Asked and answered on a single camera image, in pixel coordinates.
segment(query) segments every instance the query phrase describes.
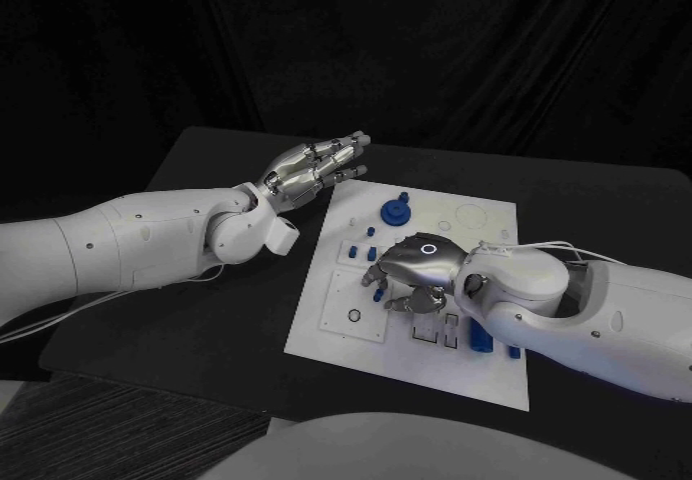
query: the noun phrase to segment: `gray carpet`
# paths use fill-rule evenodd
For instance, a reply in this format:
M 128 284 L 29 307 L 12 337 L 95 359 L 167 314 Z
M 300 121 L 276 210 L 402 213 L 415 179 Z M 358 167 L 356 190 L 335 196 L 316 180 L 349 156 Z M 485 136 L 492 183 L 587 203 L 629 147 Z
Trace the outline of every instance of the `gray carpet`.
M 0 415 L 0 478 L 193 479 L 270 418 L 71 375 L 28 383 Z

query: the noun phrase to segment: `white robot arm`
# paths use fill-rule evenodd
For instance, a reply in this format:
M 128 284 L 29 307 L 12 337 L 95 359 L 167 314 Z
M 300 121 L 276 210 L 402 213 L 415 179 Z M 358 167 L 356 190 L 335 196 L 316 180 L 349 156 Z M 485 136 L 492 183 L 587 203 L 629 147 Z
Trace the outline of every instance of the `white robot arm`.
M 137 193 L 61 218 L 0 225 L 0 325 L 36 307 L 95 292 L 144 290 L 286 255 L 299 237 L 278 216 L 362 175 L 338 170 L 371 143 L 358 131 L 281 154 L 257 184 Z
M 424 233 L 385 252 L 363 285 L 378 281 L 387 288 L 387 277 L 415 289 L 385 308 L 434 312 L 450 295 L 505 344 L 636 392 L 692 402 L 689 278 L 609 261 L 565 266 L 522 246 L 482 242 L 467 254 Z M 565 293 L 578 299 L 578 313 L 557 318 Z

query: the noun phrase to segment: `white plastic board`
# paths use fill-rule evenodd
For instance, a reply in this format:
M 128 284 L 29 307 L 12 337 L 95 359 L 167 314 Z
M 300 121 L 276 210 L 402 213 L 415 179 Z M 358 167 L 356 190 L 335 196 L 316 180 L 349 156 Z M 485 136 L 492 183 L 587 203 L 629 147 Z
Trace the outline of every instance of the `white plastic board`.
M 379 210 L 404 191 L 411 221 L 391 227 Z M 368 227 L 375 227 L 372 237 Z M 382 307 L 389 298 L 411 292 L 407 285 L 391 281 L 379 303 L 374 301 L 376 283 L 361 286 L 374 263 L 366 259 L 369 247 L 376 247 L 379 258 L 387 248 L 417 232 L 446 236 L 466 251 L 479 240 L 516 244 L 516 206 L 359 180 L 338 184 L 284 351 L 528 411 L 523 351 L 522 358 L 512 359 L 498 340 L 493 353 L 470 349 L 469 317 L 453 298 L 438 314 L 414 318 Z M 349 258 L 352 245 L 358 246 L 355 259 Z M 352 310 L 361 312 L 358 322 L 349 320 Z

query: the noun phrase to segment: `table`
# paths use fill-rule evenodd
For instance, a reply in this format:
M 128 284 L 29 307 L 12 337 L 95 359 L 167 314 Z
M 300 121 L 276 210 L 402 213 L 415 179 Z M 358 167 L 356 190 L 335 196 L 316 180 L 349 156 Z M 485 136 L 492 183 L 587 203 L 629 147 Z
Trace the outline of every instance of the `table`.
M 271 159 L 313 140 L 190 127 L 149 190 L 254 182 Z M 682 173 L 378 144 L 361 160 L 363 180 L 515 202 L 522 243 L 567 240 L 692 276 L 692 255 L 681 248 L 692 186 Z M 692 431 L 692 406 L 633 393 L 534 352 L 528 413 L 283 353 L 330 194 L 286 214 L 301 232 L 287 257 L 263 250 L 214 282 L 139 292 L 81 312 L 54 336 L 42 367 L 294 421 L 382 411 L 449 418 L 640 478 L 689 473 L 688 442 L 678 439 Z

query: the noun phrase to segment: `robotic hand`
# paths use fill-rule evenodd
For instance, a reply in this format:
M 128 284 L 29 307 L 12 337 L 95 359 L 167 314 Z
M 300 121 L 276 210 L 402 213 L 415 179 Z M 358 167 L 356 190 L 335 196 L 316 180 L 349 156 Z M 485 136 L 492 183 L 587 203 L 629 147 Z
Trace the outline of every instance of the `robotic hand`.
M 636 392 L 692 402 L 689 278 L 610 261 L 565 264 L 531 246 L 480 242 L 467 253 L 427 233 L 384 253 L 363 286 L 376 281 L 385 289 L 388 278 L 414 291 L 387 309 L 433 313 L 450 295 L 505 344 Z M 557 318 L 565 293 L 578 313 Z
M 186 281 L 248 261 L 264 245 L 286 255 L 299 231 L 277 214 L 366 172 L 342 167 L 369 143 L 358 131 L 299 145 L 255 184 L 137 193 L 74 215 L 0 225 L 0 326 L 77 295 Z

